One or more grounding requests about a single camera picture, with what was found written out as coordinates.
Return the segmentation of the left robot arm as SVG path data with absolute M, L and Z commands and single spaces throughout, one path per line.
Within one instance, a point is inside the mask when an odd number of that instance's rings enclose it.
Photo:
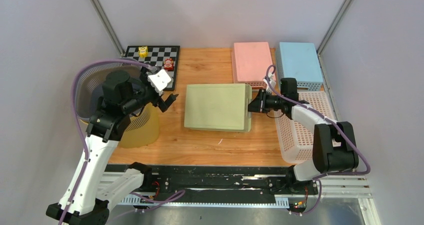
M 176 100 L 171 94 L 162 99 L 171 82 L 165 70 L 145 71 L 133 78 L 125 70 L 109 73 L 101 84 L 103 95 L 90 117 L 83 138 L 83 154 L 69 187 L 59 202 L 47 207 L 46 215 L 69 225 L 104 225 L 111 210 L 131 192 L 149 191 L 153 186 L 151 167 L 132 163 L 124 174 L 108 187 L 99 190 L 108 161 L 119 145 L 131 116 L 147 104 L 165 112 Z

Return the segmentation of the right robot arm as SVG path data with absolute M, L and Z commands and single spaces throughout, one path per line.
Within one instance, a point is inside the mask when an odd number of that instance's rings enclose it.
M 346 173 L 359 165 L 359 155 L 354 144 L 354 131 L 349 122 L 339 122 L 314 109 L 307 101 L 299 100 L 295 78 L 283 78 L 281 92 L 268 76 L 264 77 L 266 88 L 247 106 L 249 112 L 266 114 L 278 111 L 293 122 L 300 123 L 312 133 L 312 154 L 309 160 L 289 169 L 285 180 L 286 189 L 298 194 L 306 181 L 316 180 L 327 174 Z

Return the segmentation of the grey mesh basket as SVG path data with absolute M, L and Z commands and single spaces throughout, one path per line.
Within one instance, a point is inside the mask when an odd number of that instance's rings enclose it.
M 83 122 L 88 122 L 96 111 L 98 98 L 103 95 L 102 84 L 106 76 L 114 71 L 123 70 L 132 78 L 137 79 L 141 74 L 141 67 L 127 63 L 101 63 L 82 70 L 77 76 L 75 89 L 75 109 L 77 116 Z

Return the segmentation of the green perforated tray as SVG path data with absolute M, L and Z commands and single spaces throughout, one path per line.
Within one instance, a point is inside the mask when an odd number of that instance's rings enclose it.
M 245 83 L 189 84 L 184 127 L 192 130 L 249 132 L 252 87 Z

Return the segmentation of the large white perforated basket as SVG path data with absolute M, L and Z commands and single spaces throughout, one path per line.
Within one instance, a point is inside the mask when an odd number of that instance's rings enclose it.
M 324 91 L 300 91 L 299 99 L 324 116 L 334 119 L 334 112 Z M 273 112 L 281 156 L 290 164 L 300 164 L 313 155 L 313 134 L 297 121 L 289 119 L 281 111 Z

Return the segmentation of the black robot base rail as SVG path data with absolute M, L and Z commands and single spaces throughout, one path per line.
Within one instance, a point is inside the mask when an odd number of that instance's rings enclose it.
M 124 205 L 151 208 L 184 191 L 175 207 L 272 208 L 293 212 L 311 209 L 316 200 L 369 199 L 363 176 L 326 176 L 319 182 L 296 182 L 287 167 L 155 165 L 151 181 L 130 192 Z

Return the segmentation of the blue perforated tray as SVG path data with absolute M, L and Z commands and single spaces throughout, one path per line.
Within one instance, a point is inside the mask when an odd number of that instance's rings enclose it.
M 277 78 L 295 78 L 301 90 L 319 91 L 324 83 L 315 45 L 279 42 L 275 49 Z

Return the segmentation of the pink perforated tray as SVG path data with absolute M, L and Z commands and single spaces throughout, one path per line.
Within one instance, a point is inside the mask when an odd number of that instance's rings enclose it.
M 268 42 L 235 42 L 231 60 L 234 83 L 248 84 L 253 89 L 267 87 L 264 77 L 268 67 L 273 64 Z

